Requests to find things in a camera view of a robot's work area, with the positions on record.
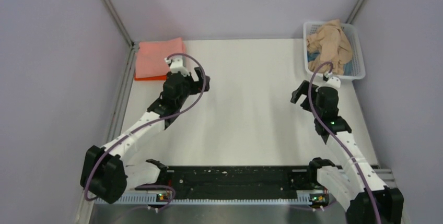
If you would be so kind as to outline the pink t shirt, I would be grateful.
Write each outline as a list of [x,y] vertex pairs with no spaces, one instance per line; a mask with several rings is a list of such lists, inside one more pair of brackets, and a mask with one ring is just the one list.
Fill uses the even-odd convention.
[[149,77],[167,74],[169,66],[165,58],[174,53],[186,53],[182,38],[168,41],[140,42],[135,62],[135,73]]

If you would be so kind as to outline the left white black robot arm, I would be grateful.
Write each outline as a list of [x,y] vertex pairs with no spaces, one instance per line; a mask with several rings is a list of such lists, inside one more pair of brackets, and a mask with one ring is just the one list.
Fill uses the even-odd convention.
[[80,185],[84,189],[85,200],[88,193],[95,199],[115,203],[125,191],[142,185],[161,189],[167,184],[166,168],[155,160],[129,164],[149,140],[165,131],[185,110],[182,108],[192,95],[202,97],[209,90],[210,77],[202,67],[196,67],[198,80],[180,71],[169,72],[163,90],[129,129],[102,147],[91,146],[85,154]]

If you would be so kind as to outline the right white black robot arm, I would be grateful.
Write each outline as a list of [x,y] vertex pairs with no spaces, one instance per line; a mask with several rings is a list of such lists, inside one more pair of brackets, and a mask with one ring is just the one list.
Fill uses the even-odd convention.
[[338,90],[304,80],[291,103],[302,95],[306,98],[300,106],[313,114],[316,133],[339,162],[336,166],[329,159],[312,159],[308,185],[325,187],[345,210],[347,223],[401,223],[404,197],[376,173],[357,146],[351,127],[339,115]]

